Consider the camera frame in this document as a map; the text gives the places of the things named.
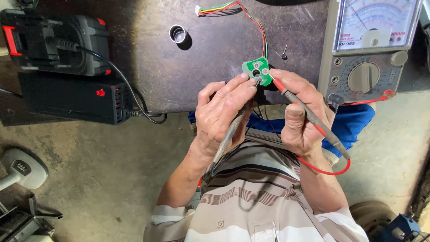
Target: wire connector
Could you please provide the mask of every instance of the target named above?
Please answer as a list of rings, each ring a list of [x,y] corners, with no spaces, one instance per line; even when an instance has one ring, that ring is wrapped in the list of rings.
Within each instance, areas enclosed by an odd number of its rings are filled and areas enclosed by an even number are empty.
[[[194,13],[197,15],[197,16],[199,16],[199,11],[200,11],[200,6],[199,5],[196,5],[196,8],[194,9]]]

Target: blue pants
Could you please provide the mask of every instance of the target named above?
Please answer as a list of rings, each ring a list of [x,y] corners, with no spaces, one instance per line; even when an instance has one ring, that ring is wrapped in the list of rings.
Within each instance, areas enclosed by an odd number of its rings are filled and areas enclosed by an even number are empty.
[[[375,111],[367,104],[340,106],[333,121],[332,131],[341,140],[345,148],[350,149],[352,144],[357,142],[357,135],[372,120],[374,115]],[[196,122],[195,112],[189,113],[188,120],[191,123]],[[254,129],[273,133],[269,122],[273,125],[277,133],[281,133],[281,130],[285,126],[285,119],[265,120],[259,118],[256,114],[251,114],[246,126],[252,126]],[[342,156],[326,139],[322,140],[321,146],[339,158]]]

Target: concrete floor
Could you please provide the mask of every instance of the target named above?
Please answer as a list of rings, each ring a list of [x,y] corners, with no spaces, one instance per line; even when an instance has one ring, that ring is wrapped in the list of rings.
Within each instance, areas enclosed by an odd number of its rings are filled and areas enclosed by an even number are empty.
[[[338,177],[350,205],[373,199],[404,212],[428,149],[429,124],[430,93],[378,103],[351,149],[350,170]],[[0,127],[2,149],[21,145],[49,167],[47,182],[33,192],[40,204],[64,214],[52,221],[59,242],[141,241],[159,191],[191,141],[185,113],[169,115],[160,126],[133,118],[120,126],[72,121]],[[340,161],[335,170],[344,165]],[[13,185],[0,192],[0,201],[25,194]]]

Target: red probe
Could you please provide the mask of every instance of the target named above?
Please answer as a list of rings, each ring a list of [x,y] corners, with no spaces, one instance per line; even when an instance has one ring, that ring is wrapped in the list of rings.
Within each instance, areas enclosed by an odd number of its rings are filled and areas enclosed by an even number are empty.
[[[341,171],[327,172],[327,171],[323,171],[323,170],[320,170],[320,169],[314,167],[313,165],[309,164],[308,162],[306,162],[305,160],[303,160],[300,157],[297,157],[297,159],[299,159],[301,162],[303,162],[308,167],[310,167],[310,168],[312,168],[312,169],[314,169],[320,173],[326,174],[326,175],[336,176],[336,175],[340,175],[340,174],[345,173],[349,169],[349,167],[351,166],[351,157],[348,154],[348,151],[345,149],[344,145],[339,140],[339,138],[323,123],[323,121],[321,121],[321,119],[319,119],[312,112],[312,110],[304,102],[302,102],[294,93],[288,91],[285,88],[284,84],[282,84],[280,79],[273,78],[272,76],[270,76],[270,77],[273,79],[273,83],[281,91],[282,95],[284,95],[291,103],[300,105],[306,111],[306,117],[309,120],[309,122],[311,122],[315,126],[315,128],[330,142],[330,144],[332,144],[334,147],[336,147],[336,149],[338,149],[338,151],[340,151],[340,153],[347,160],[347,165]]]

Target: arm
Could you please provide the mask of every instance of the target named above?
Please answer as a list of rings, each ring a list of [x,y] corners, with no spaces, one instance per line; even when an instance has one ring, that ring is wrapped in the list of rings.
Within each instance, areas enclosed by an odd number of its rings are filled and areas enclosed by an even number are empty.
[[[225,81],[210,83],[200,91],[196,108],[197,136],[184,160],[161,189],[157,205],[177,208],[186,206],[191,200],[203,171],[212,163],[231,122],[257,92],[257,81],[248,78],[242,73],[227,84]],[[226,153],[244,141],[246,124],[254,107],[245,113]]]
[[[312,84],[289,71],[271,69],[270,74],[279,78],[328,127],[332,126],[335,115]],[[305,111],[298,104],[286,107],[281,138],[285,146],[302,159],[321,170],[332,171],[321,150],[323,135],[305,119]],[[321,174],[301,164],[300,182],[304,196],[315,213],[334,212],[341,207],[348,207],[345,194],[335,176]]]

